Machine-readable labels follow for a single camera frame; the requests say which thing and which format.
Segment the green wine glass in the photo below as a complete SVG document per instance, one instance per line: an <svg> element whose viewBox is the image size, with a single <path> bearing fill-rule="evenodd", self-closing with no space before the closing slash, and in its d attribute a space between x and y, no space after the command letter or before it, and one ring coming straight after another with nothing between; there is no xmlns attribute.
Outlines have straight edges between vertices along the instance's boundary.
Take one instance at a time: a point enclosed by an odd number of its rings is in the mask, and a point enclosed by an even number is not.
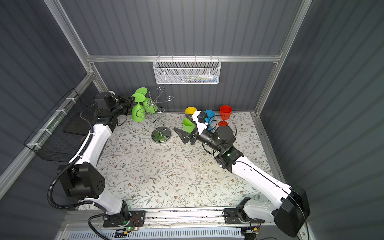
<svg viewBox="0 0 384 240"><path fill-rule="evenodd" d="M136 93L142 94L146 97L145 100L142 102L142 106L144 107L146 113L154 114L158 110L154 100L150 98L151 94L147 88L138 88L136 90Z"/></svg>
<svg viewBox="0 0 384 240"><path fill-rule="evenodd" d="M183 120L183 126L184 126L184 130L187 132L187 133L192 133L192 131L195 129L196 125L193 121L189 120L188 118L184 118Z"/></svg>
<svg viewBox="0 0 384 240"><path fill-rule="evenodd" d="M132 109L132 120L135 122L142 122L145 120L146 111L142 106L142 103L146 100L145 95L141 93L135 93L132 95L136 105Z"/></svg>

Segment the yellow wine glass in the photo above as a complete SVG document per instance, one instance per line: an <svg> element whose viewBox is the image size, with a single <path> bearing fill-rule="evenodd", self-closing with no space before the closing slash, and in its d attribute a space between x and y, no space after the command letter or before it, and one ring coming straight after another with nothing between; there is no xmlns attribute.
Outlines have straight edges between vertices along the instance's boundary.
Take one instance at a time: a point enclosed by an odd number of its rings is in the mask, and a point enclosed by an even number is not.
<svg viewBox="0 0 384 240"><path fill-rule="evenodd" d="M188 107L185 109L185 114L192 116L196 111L197 109L195 107Z"/></svg>

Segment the blue wine glass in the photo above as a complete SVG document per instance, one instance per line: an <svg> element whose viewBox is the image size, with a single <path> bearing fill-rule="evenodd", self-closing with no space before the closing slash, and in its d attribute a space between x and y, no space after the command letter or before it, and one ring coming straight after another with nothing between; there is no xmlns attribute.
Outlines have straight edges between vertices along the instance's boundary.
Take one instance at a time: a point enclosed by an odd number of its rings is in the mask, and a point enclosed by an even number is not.
<svg viewBox="0 0 384 240"><path fill-rule="evenodd" d="M206 110L205 113L207 114L207 117L205 119L205 122L208 123L207 130L212 132L213 131L212 124L215 120L215 113L211 110Z"/></svg>

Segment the red wine glass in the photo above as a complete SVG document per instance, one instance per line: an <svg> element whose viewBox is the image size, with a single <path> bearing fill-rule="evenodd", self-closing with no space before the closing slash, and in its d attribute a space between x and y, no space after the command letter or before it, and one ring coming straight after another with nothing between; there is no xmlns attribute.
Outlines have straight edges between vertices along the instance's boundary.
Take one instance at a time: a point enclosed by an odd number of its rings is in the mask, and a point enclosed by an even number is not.
<svg viewBox="0 0 384 240"><path fill-rule="evenodd" d="M220 107L220 117L221 121L219 122L219 127L227 126L227 120L231 117L233 109L228 105L223 105Z"/></svg>

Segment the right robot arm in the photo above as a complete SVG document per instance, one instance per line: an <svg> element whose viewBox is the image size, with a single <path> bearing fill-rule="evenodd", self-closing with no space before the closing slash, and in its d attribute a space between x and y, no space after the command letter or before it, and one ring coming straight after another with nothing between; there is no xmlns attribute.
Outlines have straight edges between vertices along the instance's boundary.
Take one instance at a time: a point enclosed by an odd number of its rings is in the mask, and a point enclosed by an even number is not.
<svg viewBox="0 0 384 240"><path fill-rule="evenodd" d="M260 219L273 221L287 236L294 238L302 227L307 227L311 211L306 191L285 184L253 164L233 143L236 137L229 126L219 127L215 132L194 129L188 133L175 128L184 144L193 145L199 141L204 148L211 148L212 155L219 166L246 180L270 200L269 204L258 204L247 197L237 205L238 219L242 223Z"/></svg>

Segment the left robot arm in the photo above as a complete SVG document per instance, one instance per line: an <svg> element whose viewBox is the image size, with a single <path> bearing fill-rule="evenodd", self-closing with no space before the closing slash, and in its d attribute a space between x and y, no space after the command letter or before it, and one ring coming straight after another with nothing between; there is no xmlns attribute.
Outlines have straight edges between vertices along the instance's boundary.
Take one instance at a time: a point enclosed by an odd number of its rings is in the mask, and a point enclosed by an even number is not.
<svg viewBox="0 0 384 240"><path fill-rule="evenodd" d="M106 188L104 176L96 169L109 137L118 126L121 115L128 116L134 103L133 97L116 96L113 92L96 95L97 106L91 121L87 121L89 132L82 146L67 165L58 168L58 175L48 190L48 202L56 209L71 209L92 205L103 211L102 217L112 225L127 226L132 215L127 203L115 197ZM71 205L57 204L53 189L60 182L65 194L78 200Z"/></svg>

